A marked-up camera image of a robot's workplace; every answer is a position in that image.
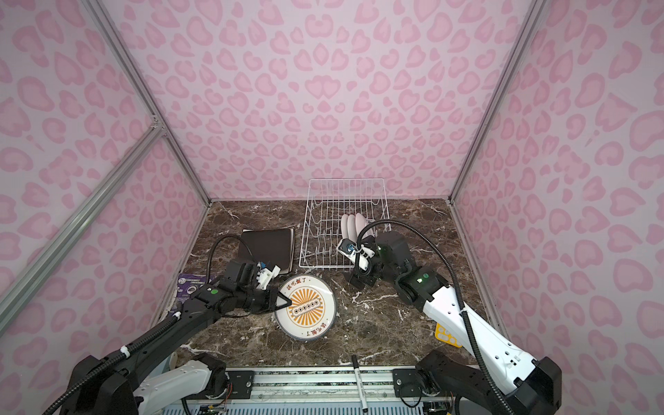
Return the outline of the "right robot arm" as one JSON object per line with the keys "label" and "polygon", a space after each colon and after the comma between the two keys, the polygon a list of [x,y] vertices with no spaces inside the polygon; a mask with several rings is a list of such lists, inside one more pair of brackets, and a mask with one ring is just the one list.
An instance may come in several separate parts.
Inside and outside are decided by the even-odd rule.
{"label": "right robot arm", "polygon": [[417,365],[424,392],[449,392],[492,414],[554,414],[562,404],[562,370],[516,346],[461,299],[453,278],[417,263],[406,238],[394,231],[364,238],[344,233],[336,247],[353,269],[358,289],[384,280],[398,297],[435,321],[477,361],[472,368],[430,352]]}

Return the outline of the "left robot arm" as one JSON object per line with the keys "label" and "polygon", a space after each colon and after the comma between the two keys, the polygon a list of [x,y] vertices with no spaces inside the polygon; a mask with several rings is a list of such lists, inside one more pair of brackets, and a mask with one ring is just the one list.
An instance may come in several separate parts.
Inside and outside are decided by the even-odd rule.
{"label": "left robot arm", "polygon": [[88,356],[79,362],[67,390],[46,414],[139,414],[148,399],[137,398],[141,383],[194,335],[242,310],[251,315],[273,313],[292,302],[271,282],[277,266],[234,259],[225,273],[197,288],[161,323],[102,359]]}

